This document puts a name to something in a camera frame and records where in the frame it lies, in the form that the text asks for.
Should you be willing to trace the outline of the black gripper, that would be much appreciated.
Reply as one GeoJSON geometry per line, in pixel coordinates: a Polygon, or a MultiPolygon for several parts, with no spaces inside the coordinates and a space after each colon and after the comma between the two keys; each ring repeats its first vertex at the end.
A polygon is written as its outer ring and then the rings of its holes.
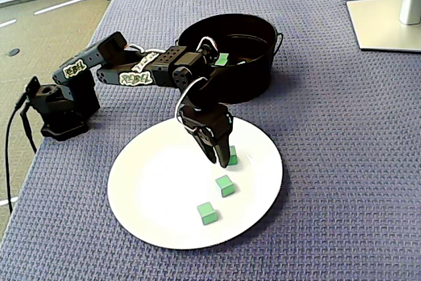
{"type": "Polygon", "coordinates": [[[226,168],[231,157],[233,116],[213,92],[202,90],[207,82],[207,78],[197,78],[187,85],[178,100],[178,122],[193,134],[210,162],[216,163],[217,154],[220,166],[226,168]]]}

